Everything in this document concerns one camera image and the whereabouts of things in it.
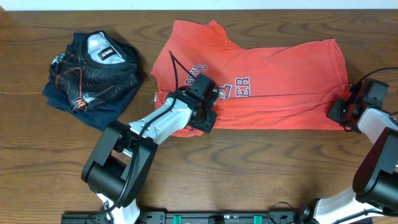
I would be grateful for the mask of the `red printed t-shirt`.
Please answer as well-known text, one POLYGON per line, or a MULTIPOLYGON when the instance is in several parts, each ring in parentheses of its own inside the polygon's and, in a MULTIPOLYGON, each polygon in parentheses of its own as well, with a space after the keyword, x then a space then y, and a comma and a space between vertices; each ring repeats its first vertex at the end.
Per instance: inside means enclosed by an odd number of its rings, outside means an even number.
POLYGON ((334 39, 244 49, 216 21, 175 21, 151 74, 156 106, 176 86, 190 86, 199 75, 212 79, 220 89, 216 129, 338 130, 327 114, 349 88, 334 39))

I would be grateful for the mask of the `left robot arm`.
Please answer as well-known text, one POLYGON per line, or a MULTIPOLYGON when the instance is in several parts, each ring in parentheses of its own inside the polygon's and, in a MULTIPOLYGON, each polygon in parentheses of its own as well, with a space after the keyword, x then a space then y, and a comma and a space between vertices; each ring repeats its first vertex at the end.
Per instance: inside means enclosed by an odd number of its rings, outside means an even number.
POLYGON ((100 212, 84 223, 135 223, 140 215, 136 197, 146 181, 158 146, 190 126, 205 133, 215 124, 212 106, 219 97, 216 83, 198 75, 190 86, 177 87, 164 104, 139 121, 113 121, 88 158, 81 179, 103 202, 100 212))

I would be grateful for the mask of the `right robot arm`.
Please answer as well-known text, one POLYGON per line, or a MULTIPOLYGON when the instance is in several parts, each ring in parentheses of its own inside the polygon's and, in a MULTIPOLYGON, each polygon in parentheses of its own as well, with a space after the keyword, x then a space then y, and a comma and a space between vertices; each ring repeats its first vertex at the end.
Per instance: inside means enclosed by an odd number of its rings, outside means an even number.
POLYGON ((372 148, 362 161, 352 186, 329 198, 314 200, 297 223, 361 223, 371 217, 397 216, 397 118, 382 110, 388 85, 365 79, 338 99, 328 118, 346 131, 363 133, 372 148))

